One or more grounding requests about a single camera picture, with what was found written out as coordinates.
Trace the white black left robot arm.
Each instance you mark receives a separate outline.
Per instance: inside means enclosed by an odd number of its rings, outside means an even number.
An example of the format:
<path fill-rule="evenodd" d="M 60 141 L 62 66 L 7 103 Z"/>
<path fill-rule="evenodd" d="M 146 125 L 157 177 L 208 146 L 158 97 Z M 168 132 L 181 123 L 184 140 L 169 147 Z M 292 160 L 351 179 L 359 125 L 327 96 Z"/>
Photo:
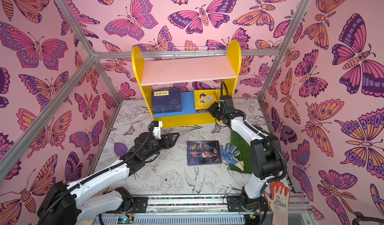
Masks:
<path fill-rule="evenodd" d="M 105 212 L 131 212 L 135 203 L 127 189 L 119 187 L 100 196 L 98 192 L 153 162 L 162 150 L 172 148 L 179 136 L 179 133 L 159 137 L 151 132 L 142 133 L 130 149 L 118 145 L 120 157 L 107 168 L 68 184 L 55 183 L 38 209 L 38 224 L 76 225 Z"/>

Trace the purple portrait cover book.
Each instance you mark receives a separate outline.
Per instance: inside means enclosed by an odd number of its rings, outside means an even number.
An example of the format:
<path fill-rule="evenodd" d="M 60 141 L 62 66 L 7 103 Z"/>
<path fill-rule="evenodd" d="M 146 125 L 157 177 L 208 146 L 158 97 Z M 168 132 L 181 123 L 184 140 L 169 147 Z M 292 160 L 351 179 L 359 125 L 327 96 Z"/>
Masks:
<path fill-rule="evenodd" d="M 204 166 L 222 163 L 218 141 L 187 141 L 187 165 Z"/>

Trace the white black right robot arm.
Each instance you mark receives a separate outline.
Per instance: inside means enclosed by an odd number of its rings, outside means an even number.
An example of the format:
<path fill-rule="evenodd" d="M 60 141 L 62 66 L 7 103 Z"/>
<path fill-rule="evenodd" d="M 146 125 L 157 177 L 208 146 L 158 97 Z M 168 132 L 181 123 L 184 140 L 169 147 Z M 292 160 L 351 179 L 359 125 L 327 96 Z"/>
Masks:
<path fill-rule="evenodd" d="M 230 95 L 220 96 L 220 101 L 209 107 L 209 113 L 218 121 L 236 132 L 250 147 L 252 175 L 242 188 L 240 201 L 245 210 L 253 210 L 263 201 L 263 192 L 273 181 L 287 175 L 287 164 L 280 140 L 269 136 L 246 120 L 246 114 L 234 108 Z"/>

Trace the blue book yellow label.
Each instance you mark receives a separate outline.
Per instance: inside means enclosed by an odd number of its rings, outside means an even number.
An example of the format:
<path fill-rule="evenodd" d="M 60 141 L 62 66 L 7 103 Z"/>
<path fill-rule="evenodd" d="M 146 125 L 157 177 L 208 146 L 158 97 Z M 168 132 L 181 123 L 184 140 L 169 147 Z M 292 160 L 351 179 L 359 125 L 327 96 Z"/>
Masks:
<path fill-rule="evenodd" d="M 183 110 L 182 105 L 152 107 L 153 114 L 176 113 Z"/>

